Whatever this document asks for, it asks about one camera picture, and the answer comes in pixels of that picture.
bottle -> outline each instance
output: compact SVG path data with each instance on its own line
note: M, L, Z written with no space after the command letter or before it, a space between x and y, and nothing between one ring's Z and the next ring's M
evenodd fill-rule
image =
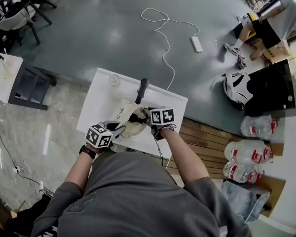
M246 182L254 183L257 180L257 170L253 165L235 165L229 161L223 168L223 174L241 184Z
M273 162L271 147L261 140L230 142L225 148L224 155L235 164L256 165L267 161Z
M254 118L245 116L240 129L246 137L258 137L267 140L272 133L272 117L271 115Z
M110 75L109 82L112 87L118 88L120 86L120 77L116 74Z

white table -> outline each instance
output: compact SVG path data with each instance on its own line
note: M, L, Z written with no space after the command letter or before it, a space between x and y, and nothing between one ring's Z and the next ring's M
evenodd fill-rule
M118 88L112 87L109 84L110 75L118 75L120 77L121 84ZM86 133L90 125L109 120L113 111L119 108L122 98L127 98L134 102L137 97L139 85L139 80L98 68L85 98L77 130ZM145 96L142 99L142 104L149 107L166 106L174 108L177 132L179 132L181 127L186 103L187 98L153 85L148 86ZM150 127L146 127L143 132L128 139L120 136L114 140L114 143L159 156L159 151L151 134ZM163 157L170 158L171 151L168 143L165 140L161 140L158 141L158 144Z
M20 57L6 55L2 53L0 53L0 55L4 58L4 62L7 68L7 71L5 71L5 68L0 62L0 100L7 104L15 78L23 63L23 59Z
M46 111L48 107L43 101L49 86L56 85L56 79L26 64L20 57L0 55L4 58L0 60L0 100Z

gray t-shirt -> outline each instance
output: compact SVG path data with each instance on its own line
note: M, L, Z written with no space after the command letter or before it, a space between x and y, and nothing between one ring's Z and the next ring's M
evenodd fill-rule
M296 31L296 3L294 0L280 0L285 9L268 18L268 22L280 40L286 40L292 31Z
M92 170L84 194L71 182L55 192L32 236L58 223L59 237L251 237L209 178L176 185L150 156L117 153Z

electrical outlet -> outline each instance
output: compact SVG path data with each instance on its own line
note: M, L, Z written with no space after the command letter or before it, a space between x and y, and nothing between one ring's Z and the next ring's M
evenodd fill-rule
M19 166L16 166L16 168L14 167L13 168L13 173L16 174L16 173L20 173L21 172L21 168Z

person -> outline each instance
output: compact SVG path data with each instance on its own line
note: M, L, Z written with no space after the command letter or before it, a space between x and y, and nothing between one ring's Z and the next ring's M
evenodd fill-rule
M219 237L220 227L227 226L228 237L251 237L202 160L173 128L158 129L169 144L184 188L144 153L107 150L92 164L91 152L98 149L87 144L35 220L31 236L58 226L59 237Z
M225 48L233 55L239 57L240 47L245 42L250 32L256 32L262 41L258 42L257 49L250 55L252 61L259 58L262 53L282 40L296 35L296 3L294 0L280 0L281 4L258 20L248 23L241 30L235 45L226 43Z

